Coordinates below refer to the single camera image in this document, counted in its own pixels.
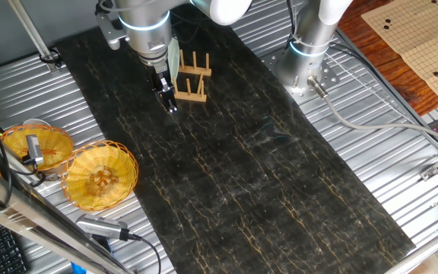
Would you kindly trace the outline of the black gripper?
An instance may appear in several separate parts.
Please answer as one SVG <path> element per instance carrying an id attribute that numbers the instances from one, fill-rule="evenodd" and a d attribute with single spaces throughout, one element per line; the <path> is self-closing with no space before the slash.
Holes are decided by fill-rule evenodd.
<path id="1" fill-rule="evenodd" d="M 158 93 L 165 107 L 170 113 L 175 113 L 178 108 L 174 96 L 173 82 L 170 74 L 168 61 L 162 60 L 154 63 L 152 66 L 151 80 L 155 92 Z"/>

